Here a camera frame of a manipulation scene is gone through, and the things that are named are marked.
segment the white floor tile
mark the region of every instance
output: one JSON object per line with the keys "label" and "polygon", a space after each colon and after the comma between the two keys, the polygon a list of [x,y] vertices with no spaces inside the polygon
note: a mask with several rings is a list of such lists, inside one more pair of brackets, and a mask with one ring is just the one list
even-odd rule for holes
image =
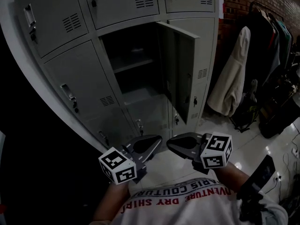
{"label": "white floor tile", "polygon": [[257,135],[259,135],[259,134],[261,133],[261,131],[259,130],[259,127],[258,127],[258,125],[259,125],[259,123],[260,123],[259,116],[258,116],[255,120],[256,120],[256,121],[253,122],[253,123],[249,126],[249,128],[250,128],[249,133],[251,133],[252,137],[255,137],[255,136],[257,136]]}
{"label": "white floor tile", "polygon": [[281,135],[277,135],[271,139],[266,139],[259,134],[242,148],[234,151],[230,157],[230,161],[233,164],[239,163],[241,170],[251,175],[264,157],[269,154],[273,157],[276,169],[280,169],[280,167],[283,166],[282,156],[287,152],[287,147],[290,146],[282,141],[282,139],[288,140],[287,134],[283,135],[283,137],[284,138],[282,138]]}
{"label": "white floor tile", "polygon": [[234,125],[228,117],[204,112],[196,132],[202,135],[213,132],[230,134],[232,136],[233,150],[237,150],[255,137],[255,132],[251,132],[250,130],[241,133],[234,129]]}
{"label": "white floor tile", "polygon": [[300,131],[300,118],[297,118],[294,123],[295,127]]}
{"label": "white floor tile", "polygon": [[299,149],[300,148],[300,135],[299,134],[295,137],[293,142],[295,143],[295,148],[298,147],[297,149]]}
{"label": "white floor tile", "polygon": [[286,127],[280,135],[278,135],[278,139],[285,145],[288,145],[297,135],[298,130],[292,123],[290,126]]}

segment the clothing rack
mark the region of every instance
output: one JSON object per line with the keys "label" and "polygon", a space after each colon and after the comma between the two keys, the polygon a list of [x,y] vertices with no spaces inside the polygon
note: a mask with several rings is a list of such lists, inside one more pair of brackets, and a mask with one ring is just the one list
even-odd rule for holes
{"label": "clothing rack", "polygon": [[279,15],[277,12],[274,12],[272,9],[270,9],[270,8],[266,7],[265,5],[263,5],[259,2],[256,2],[256,1],[251,2],[250,7],[249,7],[249,13],[252,12],[253,5],[257,5],[257,6],[260,6],[260,7],[264,8],[264,9],[267,9],[267,10],[271,11],[272,13],[276,14],[277,16],[281,17],[283,22],[285,21],[283,16]]}

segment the locker shelf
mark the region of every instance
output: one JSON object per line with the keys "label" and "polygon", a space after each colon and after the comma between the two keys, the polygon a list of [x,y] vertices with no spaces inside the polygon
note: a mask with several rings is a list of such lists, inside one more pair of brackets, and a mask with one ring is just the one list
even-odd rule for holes
{"label": "locker shelf", "polygon": [[124,97],[125,105],[129,105],[132,103],[136,103],[142,100],[152,98],[159,94],[160,93],[156,91],[153,87],[147,86],[147,87],[139,88],[137,90],[129,91],[127,93],[123,93],[123,97]]}
{"label": "locker shelf", "polygon": [[126,56],[110,59],[114,73],[126,71],[142,65],[153,63],[154,60],[148,57],[144,52],[132,52]]}

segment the cable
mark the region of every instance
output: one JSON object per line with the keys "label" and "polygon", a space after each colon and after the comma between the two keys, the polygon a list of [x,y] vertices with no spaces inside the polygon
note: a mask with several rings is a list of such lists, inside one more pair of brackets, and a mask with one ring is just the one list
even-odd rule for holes
{"label": "cable", "polygon": [[[294,142],[292,141],[292,143],[294,143]],[[294,143],[294,145],[296,145],[296,147],[297,147],[297,151],[298,151],[298,145],[297,145],[297,144],[295,144],[295,143]]]}
{"label": "cable", "polygon": [[294,164],[293,164],[293,166],[292,166],[292,169],[293,169],[293,171],[294,171],[296,174],[298,174],[298,163],[297,163],[297,161],[294,162]]}
{"label": "cable", "polygon": [[276,184],[275,184],[274,188],[276,188],[277,183],[278,183],[278,179],[276,178]]}
{"label": "cable", "polygon": [[279,203],[281,202],[280,197],[281,197],[281,179],[279,179],[280,182],[280,187],[279,187]]}
{"label": "cable", "polygon": [[[297,129],[297,127],[295,126],[295,124],[293,123],[293,125],[294,125],[294,127]],[[298,134],[300,134],[300,132],[299,132],[299,130],[297,129],[297,131],[298,131]]]}
{"label": "cable", "polygon": [[[287,163],[285,163],[285,154],[287,155]],[[289,171],[289,175],[291,176],[291,171],[289,169],[290,156],[287,152],[285,154],[282,156],[282,161],[286,165],[286,170],[284,174],[286,174],[286,171]]]}

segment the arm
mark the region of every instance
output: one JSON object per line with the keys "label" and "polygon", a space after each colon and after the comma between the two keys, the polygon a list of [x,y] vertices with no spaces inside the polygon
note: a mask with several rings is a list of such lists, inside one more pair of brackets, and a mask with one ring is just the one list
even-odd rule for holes
{"label": "arm", "polygon": [[240,187],[249,178],[247,174],[242,172],[230,162],[227,164],[226,167],[215,168],[214,171],[219,181],[236,193],[239,192]]}
{"label": "arm", "polygon": [[93,221],[112,221],[124,202],[130,197],[128,190],[128,182],[115,185],[111,183],[106,191],[103,199],[98,205]]}

